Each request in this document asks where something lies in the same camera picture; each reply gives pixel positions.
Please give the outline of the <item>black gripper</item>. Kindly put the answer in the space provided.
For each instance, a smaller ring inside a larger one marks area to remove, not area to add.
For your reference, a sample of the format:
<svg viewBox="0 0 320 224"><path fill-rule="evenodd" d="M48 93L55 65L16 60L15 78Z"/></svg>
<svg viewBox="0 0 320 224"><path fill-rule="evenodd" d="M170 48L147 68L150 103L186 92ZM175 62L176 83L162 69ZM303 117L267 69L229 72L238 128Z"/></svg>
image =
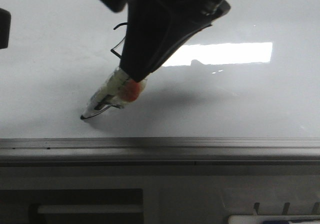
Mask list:
<svg viewBox="0 0 320 224"><path fill-rule="evenodd" d="M0 9L0 49L6 49L9 45L11 29L11 13L3 8Z"/></svg>
<svg viewBox="0 0 320 224"><path fill-rule="evenodd" d="M120 68L140 82L186 41L226 15L226 0L99 0L112 12L128 4Z"/></svg>

